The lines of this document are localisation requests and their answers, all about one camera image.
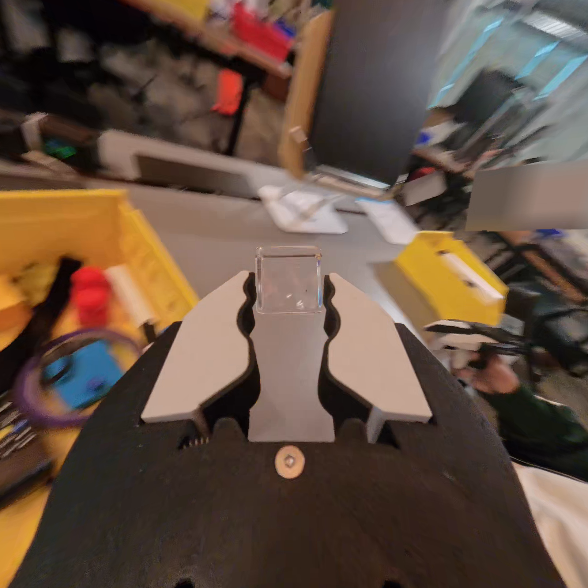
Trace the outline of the red plastic bottle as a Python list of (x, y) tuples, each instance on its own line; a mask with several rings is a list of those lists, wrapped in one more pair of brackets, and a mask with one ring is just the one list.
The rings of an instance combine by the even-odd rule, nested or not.
[(107, 274), (94, 266), (83, 266), (71, 277), (70, 302), (81, 327), (107, 327), (112, 286)]

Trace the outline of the red plastic bin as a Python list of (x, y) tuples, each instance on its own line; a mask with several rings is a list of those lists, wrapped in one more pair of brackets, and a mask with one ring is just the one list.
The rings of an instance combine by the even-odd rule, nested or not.
[(279, 25), (262, 20), (242, 2), (233, 5), (230, 30), (240, 41), (279, 62), (287, 60), (293, 45), (293, 36)]

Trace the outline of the black monitor with white stand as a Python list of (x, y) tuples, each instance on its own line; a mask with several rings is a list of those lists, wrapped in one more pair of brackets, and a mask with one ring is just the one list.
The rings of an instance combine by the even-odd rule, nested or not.
[(453, 1), (334, 1), (304, 27), (259, 197), (284, 232), (342, 234), (336, 203), (391, 195), (427, 111)]

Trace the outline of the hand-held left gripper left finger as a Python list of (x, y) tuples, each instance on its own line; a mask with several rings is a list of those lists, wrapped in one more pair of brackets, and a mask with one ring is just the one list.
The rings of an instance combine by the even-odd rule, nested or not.
[(255, 275), (241, 271), (185, 316), (141, 415), (145, 423), (249, 423), (261, 391), (251, 339)]

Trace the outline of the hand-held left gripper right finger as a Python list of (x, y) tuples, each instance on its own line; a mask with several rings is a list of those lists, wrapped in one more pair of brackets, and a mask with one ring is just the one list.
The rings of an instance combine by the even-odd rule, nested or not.
[(390, 421), (427, 423), (432, 410), (396, 322), (336, 273), (324, 278), (324, 331), (318, 398), (338, 434), (347, 420), (378, 443)]

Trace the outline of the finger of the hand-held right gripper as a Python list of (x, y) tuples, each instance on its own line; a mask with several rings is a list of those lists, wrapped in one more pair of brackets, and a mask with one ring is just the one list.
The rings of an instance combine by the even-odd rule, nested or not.
[(479, 322), (467, 322), (462, 320), (438, 320), (423, 327), (427, 333), (436, 337), (448, 336), (473, 336), (487, 339), (497, 338), (497, 329), (494, 326)]
[(439, 348), (449, 351), (476, 352), (486, 344), (497, 344), (490, 337), (440, 337)]

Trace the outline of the white garment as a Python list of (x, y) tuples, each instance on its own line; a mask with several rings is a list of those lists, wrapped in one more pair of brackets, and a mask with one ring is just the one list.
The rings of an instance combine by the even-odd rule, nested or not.
[(587, 587), (587, 483), (513, 463), (541, 540), (567, 587)]

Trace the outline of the blue flat item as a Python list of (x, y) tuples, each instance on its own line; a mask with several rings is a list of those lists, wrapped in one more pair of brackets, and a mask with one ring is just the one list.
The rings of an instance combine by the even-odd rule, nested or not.
[(101, 400), (122, 377), (122, 370), (104, 341), (92, 341), (71, 352), (59, 352), (41, 370), (41, 384), (55, 392), (70, 410)]

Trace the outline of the person's right hand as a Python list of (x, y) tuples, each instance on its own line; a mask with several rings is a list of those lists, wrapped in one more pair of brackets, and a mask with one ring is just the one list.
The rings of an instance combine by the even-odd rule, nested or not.
[(453, 374), (478, 392), (485, 394), (511, 394), (520, 387), (520, 380), (510, 364), (500, 355), (488, 358), (483, 369), (467, 366)]

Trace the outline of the person's right forearm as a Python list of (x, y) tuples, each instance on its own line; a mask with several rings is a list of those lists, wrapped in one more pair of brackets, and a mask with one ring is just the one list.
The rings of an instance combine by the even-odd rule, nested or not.
[(524, 383), (511, 393), (479, 395), (495, 411), (499, 435), (516, 463), (587, 482), (587, 429), (569, 407)]

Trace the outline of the orange traffic cone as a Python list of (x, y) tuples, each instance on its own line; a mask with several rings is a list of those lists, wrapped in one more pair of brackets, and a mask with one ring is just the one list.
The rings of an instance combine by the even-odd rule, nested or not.
[(222, 116), (234, 116), (239, 109), (243, 88), (243, 76), (233, 70), (220, 70), (216, 97), (210, 111)]

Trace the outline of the clear glass cube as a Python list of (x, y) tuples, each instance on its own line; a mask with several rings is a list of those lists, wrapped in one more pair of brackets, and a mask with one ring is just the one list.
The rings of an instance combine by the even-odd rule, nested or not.
[(260, 314), (320, 313), (322, 251), (317, 246), (256, 249), (256, 310)]

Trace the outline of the yellow plastic bin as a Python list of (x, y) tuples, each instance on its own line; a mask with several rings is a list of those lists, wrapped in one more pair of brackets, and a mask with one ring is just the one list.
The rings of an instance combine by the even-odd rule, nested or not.
[[(450, 252), (504, 294), (504, 300), (482, 303), (440, 259)], [(408, 282), (419, 291), (438, 319), (456, 319), (497, 326), (506, 306), (509, 288), (464, 241), (453, 232), (420, 231), (395, 261)]]
[[(199, 301), (143, 214), (121, 189), (1, 192), (1, 275), (15, 277), (33, 262), (70, 256), (107, 269), (126, 265), (151, 306), (158, 330), (181, 320)], [(49, 475), (1, 508), (1, 587), (15, 576), (42, 517), (51, 480), (80, 428), (41, 430)]]

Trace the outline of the grey desk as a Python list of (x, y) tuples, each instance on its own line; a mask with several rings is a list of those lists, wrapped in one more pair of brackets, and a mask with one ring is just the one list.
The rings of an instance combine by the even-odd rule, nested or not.
[[(341, 275), (414, 330), (375, 274), (375, 265), (395, 260), (403, 245), (387, 243), (365, 215), (343, 213), (348, 231), (342, 235), (298, 235), (278, 229), (259, 201), (107, 180), (88, 186), (127, 190), (200, 298), (242, 270), (253, 272), (259, 246), (318, 246), (322, 274)], [(261, 393), (251, 410), (249, 440), (333, 441), (334, 423), (317, 392), (324, 311), (254, 316)]]

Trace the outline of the white rolled item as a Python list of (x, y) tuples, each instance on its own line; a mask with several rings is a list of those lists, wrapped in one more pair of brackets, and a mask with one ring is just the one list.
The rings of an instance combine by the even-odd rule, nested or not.
[(105, 269), (105, 274), (119, 303), (136, 327), (156, 325), (156, 314), (140, 291), (126, 265)]

